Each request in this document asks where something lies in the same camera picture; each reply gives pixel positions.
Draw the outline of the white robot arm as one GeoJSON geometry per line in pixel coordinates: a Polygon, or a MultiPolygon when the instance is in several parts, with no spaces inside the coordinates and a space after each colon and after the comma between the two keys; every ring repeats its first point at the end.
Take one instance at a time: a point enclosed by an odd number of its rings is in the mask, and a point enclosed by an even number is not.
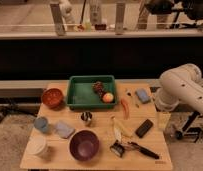
{"type": "Polygon", "coordinates": [[[173,111],[180,101],[203,115],[203,87],[198,84],[202,72],[195,64],[184,64],[163,72],[154,103],[161,111],[173,111]]]}

